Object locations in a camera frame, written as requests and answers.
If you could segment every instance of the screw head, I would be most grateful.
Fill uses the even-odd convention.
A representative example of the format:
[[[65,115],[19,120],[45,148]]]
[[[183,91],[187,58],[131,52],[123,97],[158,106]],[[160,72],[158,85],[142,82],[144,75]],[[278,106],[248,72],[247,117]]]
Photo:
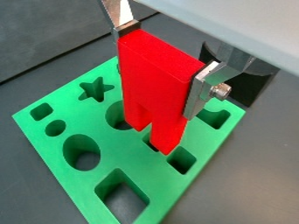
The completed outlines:
[[[220,83],[210,90],[211,97],[216,97],[220,101],[224,101],[230,95],[231,86],[226,83]]]

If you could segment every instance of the oval hole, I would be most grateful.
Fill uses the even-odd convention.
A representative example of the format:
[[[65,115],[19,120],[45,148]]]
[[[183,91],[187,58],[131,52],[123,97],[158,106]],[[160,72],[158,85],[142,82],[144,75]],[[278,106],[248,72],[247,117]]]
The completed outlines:
[[[99,165],[99,145],[88,136],[71,136],[63,145],[63,156],[72,168],[79,171],[89,171]]]
[[[116,130],[131,130],[126,121],[123,101],[115,102],[107,109],[107,124]]]
[[[51,122],[45,127],[45,135],[48,137],[56,137],[65,130],[65,122],[63,120],[56,120]]]

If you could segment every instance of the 3d printed puzzle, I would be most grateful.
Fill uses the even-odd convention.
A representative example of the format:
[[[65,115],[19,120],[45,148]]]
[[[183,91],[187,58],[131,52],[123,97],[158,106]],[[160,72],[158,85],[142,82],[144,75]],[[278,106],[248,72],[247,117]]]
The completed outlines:
[[[126,124],[121,99],[113,58],[13,119],[88,223],[159,223],[246,112],[212,99],[166,156],[148,142],[151,125],[138,132]],[[81,168],[88,154],[95,159]],[[130,199],[139,199],[139,215],[128,214],[124,221],[111,206],[120,188],[131,193],[117,202],[121,213],[130,212]]]

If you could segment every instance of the red block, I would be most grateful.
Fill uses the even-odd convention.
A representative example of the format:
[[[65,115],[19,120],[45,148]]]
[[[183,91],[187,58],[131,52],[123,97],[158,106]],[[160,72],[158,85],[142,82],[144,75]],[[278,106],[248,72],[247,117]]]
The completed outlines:
[[[192,76],[204,64],[143,30],[117,41],[126,121],[138,130],[152,123],[151,144],[167,155],[179,144]]]

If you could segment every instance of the rectangular hole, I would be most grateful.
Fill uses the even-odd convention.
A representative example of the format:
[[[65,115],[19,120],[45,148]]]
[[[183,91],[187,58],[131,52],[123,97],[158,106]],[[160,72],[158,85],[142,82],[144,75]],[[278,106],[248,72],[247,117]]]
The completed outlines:
[[[150,133],[147,133],[143,137],[143,141],[147,144],[147,146],[152,149],[152,151],[158,152],[159,150],[152,146],[151,142],[150,142]]]
[[[150,203],[146,194],[119,169],[99,183],[95,193],[121,224],[134,223]]]
[[[223,123],[230,119],[230,112],[227,110],[222,110],[218,112],[211,112],[206,108],[196,115],[215,130],[218,130]]]
[[[48,103],[43,103],[31,111],[32,119],[40,121],[45,116],[52,113],[52,107]]]
[[[167,158],[167,163],[180,174],[187,173],[195,162],[196,157],[182,146],[174,150],[171,156]]]

